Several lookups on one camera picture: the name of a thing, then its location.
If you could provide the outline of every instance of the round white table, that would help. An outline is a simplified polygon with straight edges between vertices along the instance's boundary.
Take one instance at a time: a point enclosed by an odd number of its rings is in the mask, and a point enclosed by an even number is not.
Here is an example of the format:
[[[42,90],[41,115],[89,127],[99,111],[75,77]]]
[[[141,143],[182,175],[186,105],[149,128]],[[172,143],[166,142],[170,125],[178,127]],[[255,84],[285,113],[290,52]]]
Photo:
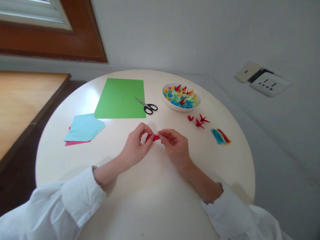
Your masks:
[[[144,80],[145,101],[159,110],[144,119],[102,119],[106,128],[90,143],[65,147],[64,137],[75,115],[93,113],[107,78]],[[202,97],[192,116],[212,123],[195,126],[187,115],[167,107],[162,87],[170,82],[193,86]],[[122,150],[128,134],[144,122],[154,132],[173,128],[189,139],[190,156],[215,181],[225,182],[243,201],[252,203],[255,172],[247,140],[230,112],[202,87],[176,75],[128,70],[98,77],[65,99],[48,121],[39,143],[36,182],[69,180],[91,165],[100,166]],[[220,128],[230,145],[218,145],[211,129]],[[147,156],[121,174],[107,198],[85,225],[80,239],[219,239],[200,205],[196,191],[175,170],[160,141]]]

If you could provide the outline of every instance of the green paper sheet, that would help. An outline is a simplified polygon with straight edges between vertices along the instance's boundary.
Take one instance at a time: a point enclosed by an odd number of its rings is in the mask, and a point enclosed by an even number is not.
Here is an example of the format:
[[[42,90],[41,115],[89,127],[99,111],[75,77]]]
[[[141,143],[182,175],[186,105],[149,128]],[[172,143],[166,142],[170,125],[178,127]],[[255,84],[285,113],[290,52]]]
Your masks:
[[[143,80],[108,78],[94,112],[96,118],[146,118]]]

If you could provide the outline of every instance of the left hand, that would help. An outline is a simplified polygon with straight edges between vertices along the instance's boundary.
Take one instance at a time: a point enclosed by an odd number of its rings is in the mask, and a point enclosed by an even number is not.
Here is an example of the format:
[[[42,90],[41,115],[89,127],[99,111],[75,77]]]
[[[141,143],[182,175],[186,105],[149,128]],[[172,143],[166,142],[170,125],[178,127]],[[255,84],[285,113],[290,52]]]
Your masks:
[[[145,133],[151,134],[151,137],[142,145],[141,137]],[[153,143],[153,135],[151,128],[144,123],[140,123],[129,133],[127,142],[118,156],[127,169],[139,163],[147,155]]]

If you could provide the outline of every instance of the black scissors handle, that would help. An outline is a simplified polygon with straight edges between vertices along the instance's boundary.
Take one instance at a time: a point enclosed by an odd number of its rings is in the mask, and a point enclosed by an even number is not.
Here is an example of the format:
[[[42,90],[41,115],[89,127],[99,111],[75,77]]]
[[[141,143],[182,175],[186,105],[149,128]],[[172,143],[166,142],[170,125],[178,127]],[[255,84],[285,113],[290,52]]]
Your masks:
[[[144,111],[146,112],[146,114],[151,115],[153,113],[153,111],[157,111],[158,107],[154,104],[147,104],[148,106],[144,106]]]

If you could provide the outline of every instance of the electrical outlet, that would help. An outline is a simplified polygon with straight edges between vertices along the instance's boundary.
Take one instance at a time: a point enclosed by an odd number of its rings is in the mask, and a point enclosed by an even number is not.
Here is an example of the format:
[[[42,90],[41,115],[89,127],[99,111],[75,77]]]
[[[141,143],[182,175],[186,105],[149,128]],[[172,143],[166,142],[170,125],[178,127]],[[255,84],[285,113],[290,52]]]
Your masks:
[[[240,82],[246,82],[261,69],[262,66],[249,61],[236,73],[236,75],[234,75],[234,77]]]
[[[269,97],[274,97],[291,85],[292,82],[289,82],[286,79],[271,73],[264,73],[251,84],[251,87]]]

